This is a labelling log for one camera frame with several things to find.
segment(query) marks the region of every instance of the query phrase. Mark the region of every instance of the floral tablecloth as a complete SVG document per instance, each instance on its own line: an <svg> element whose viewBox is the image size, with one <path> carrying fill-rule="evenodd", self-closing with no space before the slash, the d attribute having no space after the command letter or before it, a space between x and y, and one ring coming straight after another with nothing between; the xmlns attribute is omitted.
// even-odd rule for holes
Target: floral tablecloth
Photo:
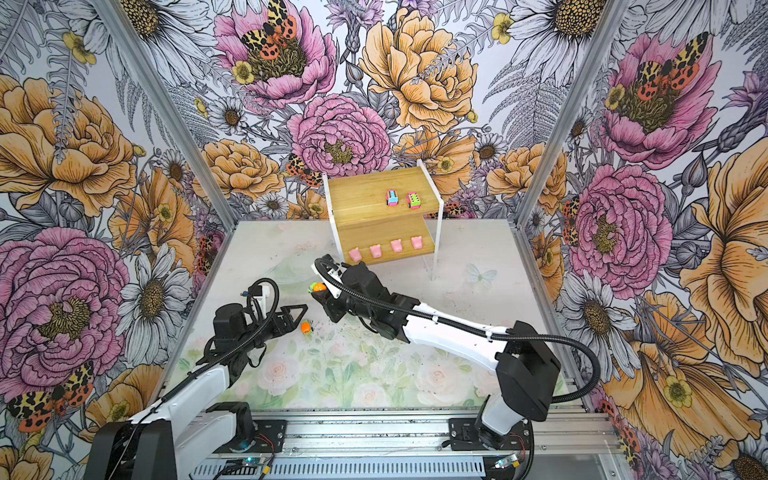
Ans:
<svg viewBox="0 0 768 480"><path fill-rule="evenodd" d="M415 408L480 406L498 390L495 376L427 346L390 341L352 316L334 324L306 292L318 279L315 258L335 252L327 222L245 222L230 242L192 331L170 373L176 385L194 368L213 335L217 307L243 303L240 295L268 276L280 285L280 305L307 303L313 331L270 340L258 369L246 368L220 401L253 409ZM371 270L392 292L480 323L511 326L517 319L545 331L515 241L505 220L443 222L436 279L424 259L381 263ZM251 353L254 361L261 351ZM564 391L562 380L558 389Z"/></svg>

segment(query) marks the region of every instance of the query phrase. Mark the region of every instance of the shelf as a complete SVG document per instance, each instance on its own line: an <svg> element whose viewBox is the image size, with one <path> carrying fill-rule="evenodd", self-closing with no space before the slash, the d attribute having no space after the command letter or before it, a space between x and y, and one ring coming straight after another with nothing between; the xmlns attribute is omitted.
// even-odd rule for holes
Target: shelf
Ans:
<svg viewBox="0 0 768 480"><path fill-rule="evenodd" d="M333 216L336 226L378 223L403 217L421 218L436 214L440 202L421 168L400 168L356 177L330 178L327 188L333 198ZM400 205L389 207L385 197L387 190L396 190ZM407 196L416 192L422 206L408 208Z"/></svg>
<svg viewBox="0 0 768 480"><path fill-rule="evenodd" d="M424 247L415 249L411 244L411 237L422 236ZM427 224L423 217L400 217L397 220L390 220L378 225L353 225L339 227L339 237L341 238L341 247L344 252L344 261L350 265L355 264L349 257L349 251L357 247L360 249L362 261L366 265L374 263L389 262L400 260L402 258L418 257L435 252L435 243L429 234ZM392 251L390 242L397 239L402 240L402 252ZM371 256L371 245L381 243L382 256L373 258Z"/></svg>

